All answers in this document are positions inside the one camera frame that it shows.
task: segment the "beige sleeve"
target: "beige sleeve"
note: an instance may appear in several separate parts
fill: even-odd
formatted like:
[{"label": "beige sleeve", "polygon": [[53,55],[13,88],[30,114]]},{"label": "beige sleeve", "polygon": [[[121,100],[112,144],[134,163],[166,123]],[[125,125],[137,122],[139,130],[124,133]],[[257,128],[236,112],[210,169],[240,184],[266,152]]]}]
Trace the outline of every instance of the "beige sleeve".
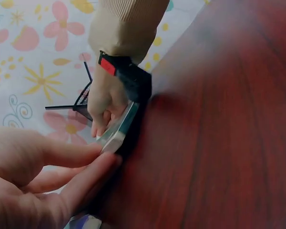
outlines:
[{"label": "beige sleeve", "polygon": [[140,63],[156,35],[169,0],[99,0],[89,44],[98,56],[130,56]]}]

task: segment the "yellow sun print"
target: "yellow sun print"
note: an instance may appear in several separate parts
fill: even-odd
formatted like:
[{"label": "yellow sun print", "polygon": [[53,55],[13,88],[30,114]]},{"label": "yellow sun print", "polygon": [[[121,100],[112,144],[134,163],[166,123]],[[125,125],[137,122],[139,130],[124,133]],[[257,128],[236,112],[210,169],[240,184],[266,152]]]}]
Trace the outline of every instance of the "yellow sun print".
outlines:
[{"label": "yellow sun print", "polygon": [[18,10],[16,11],[16,13],[11,13],[11,25],[13,25],[14,23],[16,25],[19,25],[20,21],[24,21],[23,20],[23,12],[19,13]]},{"label": "yellow sun print", "polygon": [[55,84],[55,85],[61,84],[61,82],[59,82],[59,81],[52,80],[56,76],[59,76],[61,74],[61,72],[56,72],[56,73],[53,73],[51,75],[48,75],[47,77],[44,77],[43,76],[43,65],[42,65],[42,63],[39,65],[39,75],[36,74],[34,70],[28,68],[27,66],[25,66],[24,68],[33,77],[33,78],[31,78],[31,77],[26,76],[25,78],[27,80],[35,83],[36,85],[33,86],[30,90],[28,90],[27,92],[25,92],[23,94],[33,94],[33,93],[39,91],[39,89],[41,87],[43,87],[44,94],[45,94],[45,96],[49,102],[52,102],[53,100],[52,100],[48,90],[54,92],[55,94],[58,94],[60,96],[65,97],[65,95],[63,93],[57,91],[55,88],[50,86],[50,84]]}]

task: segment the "dark red wood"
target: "dark red wood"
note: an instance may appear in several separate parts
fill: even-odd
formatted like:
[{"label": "dark red wood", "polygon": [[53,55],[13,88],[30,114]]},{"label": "dark red wood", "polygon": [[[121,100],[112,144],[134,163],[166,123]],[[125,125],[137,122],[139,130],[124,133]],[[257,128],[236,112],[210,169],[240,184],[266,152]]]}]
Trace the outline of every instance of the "dark red wood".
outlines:
[{"label": "dark red wood", "polygon": [[286,229],[286,0],[214,0],[154,73],[102,208],[123,229]]}]

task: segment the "blue swirl pattern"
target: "blue swirl pattern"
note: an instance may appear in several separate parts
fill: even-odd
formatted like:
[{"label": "blue swirl pattern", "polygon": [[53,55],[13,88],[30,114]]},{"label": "blue swirl pattern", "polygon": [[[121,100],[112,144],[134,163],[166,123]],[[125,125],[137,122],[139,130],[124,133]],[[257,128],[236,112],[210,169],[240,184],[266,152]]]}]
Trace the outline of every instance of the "blue swirl pattern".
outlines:
[{"label": "blue swirl pattern", "polygon": [[21,119],[30,119],[33,115],[32,108],[27,103],[18,104],[17,96],[14,94],[10,95],[9,102],[13,113],[3,118],[3,126],[24,128]]}]

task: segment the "finger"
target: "finger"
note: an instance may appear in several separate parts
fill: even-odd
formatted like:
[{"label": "finger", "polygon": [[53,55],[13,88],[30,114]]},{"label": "finger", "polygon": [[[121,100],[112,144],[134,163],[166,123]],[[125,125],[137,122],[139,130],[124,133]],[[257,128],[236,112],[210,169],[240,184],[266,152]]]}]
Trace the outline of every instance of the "finger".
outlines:
[{"label": "finger", "polygon": [[18,187],[28,185],[43,166],[82,167],[100,155],[97,144],[75,146],[34,131],[0,128],[0,177]]},{"label": "finger", "polygon": [[96,132],[97,136],[102,136],[103,133],[105,132],[105,130],[106,130],[106,128],[110,122],[110,119],[111,119],[111,112],[105,111],[103,118],[104,118],[105,126],[101,126],[101,127],[97,128],[97,132]]},{"label": "finger", "polygon": [[126,92],[123,88],[119,90],[113,90],[111,92],[111,97],[112,105],[109,107],[108,110],[110,110],[116,118],[119,118],[128,105],[128,98]]},{"label": "finger", "polygon": [[120,164],[121,159],[117,155],[104,153],[76,175],[60,193],[68,211],[75,212],[89,191]]},{"label": "finger", "polygon": [[87,110],[97,128],[106,126],[103,116],[110,103],[110,94],[101,94],[98,90],[92,89],[89,91]]},{"label": "finger", "polygon": [[92,122],[92,127],[91,127],[91,136],[96,137],[97,134],[97,126],[96,122]]},{"label": "finger", "polygon": [[77,168],[90,164],[102,150],[98,144],[79,146],[47,140],[43,145],[44,165]]},{"label": "finger", "polygon": [[86,167],[64,168],[41,171],[27,186],[21,188],[24,192],[43,193],[57,190],[67,184],[73,177]]}]

